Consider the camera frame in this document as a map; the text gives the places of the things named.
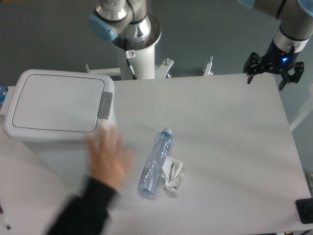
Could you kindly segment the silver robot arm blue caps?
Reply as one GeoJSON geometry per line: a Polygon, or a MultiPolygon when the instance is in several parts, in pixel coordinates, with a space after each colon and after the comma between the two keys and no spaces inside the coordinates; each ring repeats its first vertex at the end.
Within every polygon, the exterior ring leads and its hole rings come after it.
{"type": "Polygon", "coordinates": [[[97,0],[88,23],[98,37],[124,51],[155,46],[161,37],[146,0],[97,0]]]}

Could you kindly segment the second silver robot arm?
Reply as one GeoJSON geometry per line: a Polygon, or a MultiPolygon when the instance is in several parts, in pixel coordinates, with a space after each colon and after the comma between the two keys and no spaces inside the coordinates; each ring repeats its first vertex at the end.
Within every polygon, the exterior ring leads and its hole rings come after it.
{"type": "Polygon", "coordinates": [[[298,83],[304,62],[296,62],[313,35],[313,2],[311,0],[240,0],[249,9],[260,11],[280,21],[265,55],[253,52],[244,64],[243,73],[250,84],[253,77],[265,72],[282,77],[279,90],[298,83]]]}

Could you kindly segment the blurred bare human hand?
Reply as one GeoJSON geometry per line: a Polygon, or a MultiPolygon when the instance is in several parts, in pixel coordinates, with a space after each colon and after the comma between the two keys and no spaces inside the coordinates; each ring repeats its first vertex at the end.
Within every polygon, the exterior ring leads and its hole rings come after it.
{"type": "Polygon", "coordinates": [[[125,146],[123,135],[114,126],[102,128],[98,137],[86,137],[90,176],[118,190],[130,174],[135,152],[125,146]]]}

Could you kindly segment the black sleeved forearm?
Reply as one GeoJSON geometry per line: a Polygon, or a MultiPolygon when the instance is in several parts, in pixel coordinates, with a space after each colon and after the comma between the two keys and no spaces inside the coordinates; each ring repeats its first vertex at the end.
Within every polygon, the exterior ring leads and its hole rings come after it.
{"type": "Polygon", "coordinates": [[[106,184],[87,177],[81,196],[70,199],[48,235],[99,235],[109,216],[108,206],[117,191],[106,184]]]}

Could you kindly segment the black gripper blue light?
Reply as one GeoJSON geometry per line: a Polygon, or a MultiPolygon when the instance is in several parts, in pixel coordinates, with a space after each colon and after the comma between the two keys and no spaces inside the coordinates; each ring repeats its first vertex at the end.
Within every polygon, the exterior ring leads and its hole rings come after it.
{"type": "Polygon", "coordinates": [[[264,72],[280,74],[282,81],[278,89],[281,91],[288,83],[298,83],[303,72],[304,62],[296,62],[298,53],[285,52],[277,47],[272,41],[263,57],[252,52],[243,67],[243,73],[247,75],[247,84],[250,84],[253,77],[264,72]]]}

